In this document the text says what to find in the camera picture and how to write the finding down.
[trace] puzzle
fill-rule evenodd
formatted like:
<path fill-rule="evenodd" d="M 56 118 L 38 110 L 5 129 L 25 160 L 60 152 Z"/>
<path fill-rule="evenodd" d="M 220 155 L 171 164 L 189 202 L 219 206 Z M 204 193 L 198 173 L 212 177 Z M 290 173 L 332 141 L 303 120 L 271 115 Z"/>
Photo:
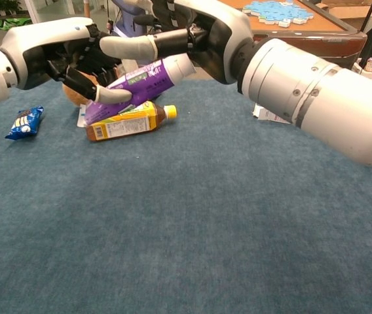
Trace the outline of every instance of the puzzle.
<path fill-rule="evenodd" d="M 265 24 L 278 24 L 280 27 L 289 27 L 291 23 L 304 24 L 314 17 L 314 14 L 293 3 L 293 0 L 279 1 L 253 1 L 243 7 L 243 13 L 258 16 L 259 22 Z"/>

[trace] blue snack bag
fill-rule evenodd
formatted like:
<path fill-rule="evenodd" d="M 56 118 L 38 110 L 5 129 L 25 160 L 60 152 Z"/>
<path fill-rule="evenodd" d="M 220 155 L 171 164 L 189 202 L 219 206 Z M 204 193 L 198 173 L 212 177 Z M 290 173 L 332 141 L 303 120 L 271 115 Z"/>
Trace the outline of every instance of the blue snack bag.
<path fill-rule="evenodd" d="M 34 107 L 18 112 L 16 120 L 11 127 L 6 139 L 23 139 L 28 136 L 36 135 L 41 122 L 43 107 Z"/>

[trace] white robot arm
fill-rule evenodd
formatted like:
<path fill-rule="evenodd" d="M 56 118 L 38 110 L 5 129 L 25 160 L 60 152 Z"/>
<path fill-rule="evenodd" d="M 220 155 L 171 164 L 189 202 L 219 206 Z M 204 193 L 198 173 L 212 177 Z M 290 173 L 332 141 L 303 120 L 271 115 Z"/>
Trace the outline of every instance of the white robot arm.
<path fill-rule="evenodd" d="M 0 46 L 0 101 L 10 88 L 29 90 L 54 79 L 94 101 L 128 101 L 127 90 L 108 90 L 114 68 L 121 62 L 105 55 L 98 43 L 107 34 L 98 30 L 90 18 L 68 18 L 14 27 Z M 94 85 L 80 72 L 95 75 Z"/>
<path fill-rule="evenodd" d="M 216 0 L 125 0 L 173 31 L 106 37 L 118 58 L 187 52 L 214 79 L 352 160 L 372 166 L 372 80 L 278 39 L 254 42 L 245 14 Z"/>

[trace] plastic bottle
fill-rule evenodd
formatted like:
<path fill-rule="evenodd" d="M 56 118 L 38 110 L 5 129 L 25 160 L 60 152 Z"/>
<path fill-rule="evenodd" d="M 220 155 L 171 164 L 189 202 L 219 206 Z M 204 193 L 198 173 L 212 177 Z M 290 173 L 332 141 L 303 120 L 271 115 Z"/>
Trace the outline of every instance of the plastic bottle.
<path fill-rule="evenodd" d="M 131 111 L 87 126 L 87 138 L 91 141 L 103 141 L 152 131 L 157 129 L 165 119 L 174 119 L 176 116 L 175 106 L 169 105 L 162 108 L 151 101 L 146 101 Z"/>
<path fill-rule="evenodd" d="M 90 125 L 124 111 L 129 111 L 160 95 L 194 72 L 195 67 L 189 57 L 186 54 L 178 54 L 127 73 L 110 84 L 108 88 L 129 90 L 132 92 L 131 100 L 113 105 L 90 102 L 86 107 L 86 123 Z"/>

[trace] yellow bottle cap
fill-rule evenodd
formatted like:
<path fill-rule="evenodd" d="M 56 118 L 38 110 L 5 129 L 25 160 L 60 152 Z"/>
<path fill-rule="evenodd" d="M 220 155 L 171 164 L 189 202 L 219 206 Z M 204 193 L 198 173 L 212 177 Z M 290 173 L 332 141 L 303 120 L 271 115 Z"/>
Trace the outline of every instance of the yellow bottle cap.
<path fill-rule="evenodd" d="M 177 117 L 177 110 L 174 105 L 164 106 L 164 111 L 166 112 L 167 119 L 174 119 Z"/>

